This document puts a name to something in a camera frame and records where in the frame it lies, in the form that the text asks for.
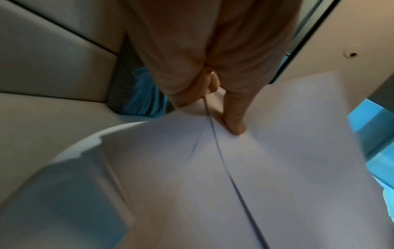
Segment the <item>skin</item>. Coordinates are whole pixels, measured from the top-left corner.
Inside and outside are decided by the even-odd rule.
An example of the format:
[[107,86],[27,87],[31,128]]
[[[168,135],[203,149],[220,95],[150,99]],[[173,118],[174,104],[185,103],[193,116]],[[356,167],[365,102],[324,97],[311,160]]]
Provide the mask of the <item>skin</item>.
[[176,108],[220,86],[228,130],[274,77],[302,0],[117,0],[129,37]]

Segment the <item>beige wall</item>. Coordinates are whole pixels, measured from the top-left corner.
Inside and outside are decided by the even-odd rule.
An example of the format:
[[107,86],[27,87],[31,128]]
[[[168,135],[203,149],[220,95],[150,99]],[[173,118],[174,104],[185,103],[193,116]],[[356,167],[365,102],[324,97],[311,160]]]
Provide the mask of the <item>beige wall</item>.
[[[356,58],[343,56],[348,46],[360,47]],[[393,73],[393,0],[342,0],[277,83],[332,70],[343,76],[351,109]]]

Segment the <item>floor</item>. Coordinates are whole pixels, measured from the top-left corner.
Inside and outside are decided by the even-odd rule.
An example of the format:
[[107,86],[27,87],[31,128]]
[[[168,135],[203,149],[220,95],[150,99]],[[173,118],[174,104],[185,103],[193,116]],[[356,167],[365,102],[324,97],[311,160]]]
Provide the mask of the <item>floor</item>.
[[72,144],[143,120],[117,115],[99,102],[0,93],[0,203]]

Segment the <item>sheet of paper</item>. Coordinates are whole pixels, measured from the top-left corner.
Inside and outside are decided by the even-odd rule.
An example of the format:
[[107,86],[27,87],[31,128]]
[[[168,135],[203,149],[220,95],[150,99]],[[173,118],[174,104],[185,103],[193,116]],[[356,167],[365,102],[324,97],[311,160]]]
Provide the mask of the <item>sheet of paper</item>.
[[[135,217],[125,248],[261,248],[225,166],[271,249],[392,248],[339,81],[328,73],[266,86],[240,137],[214,121],[215,138],[203,101],[103,137]],[[207,102],[215,117],[222,92]]]

